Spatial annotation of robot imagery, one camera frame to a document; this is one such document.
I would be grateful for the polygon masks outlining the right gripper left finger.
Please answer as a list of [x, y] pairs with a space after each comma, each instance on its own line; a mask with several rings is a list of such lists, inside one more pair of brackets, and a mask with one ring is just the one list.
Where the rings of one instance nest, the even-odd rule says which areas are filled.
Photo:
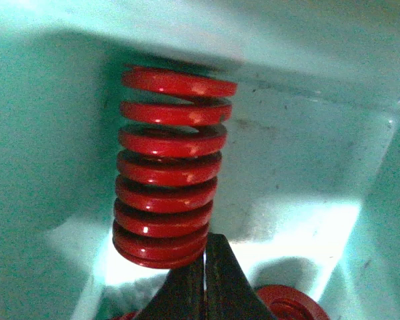
[[204, 258], [168, 272], [162, 287], [139, 313], [139, 319], [203, 319]]

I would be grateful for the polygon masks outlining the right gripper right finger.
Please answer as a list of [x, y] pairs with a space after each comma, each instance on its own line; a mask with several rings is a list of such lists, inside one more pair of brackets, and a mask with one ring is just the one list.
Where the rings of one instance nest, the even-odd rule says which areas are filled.
[[227, 238], [222, 234], [208, 234], [205, 280], [208, 319], [273, 318], [250, 286]]

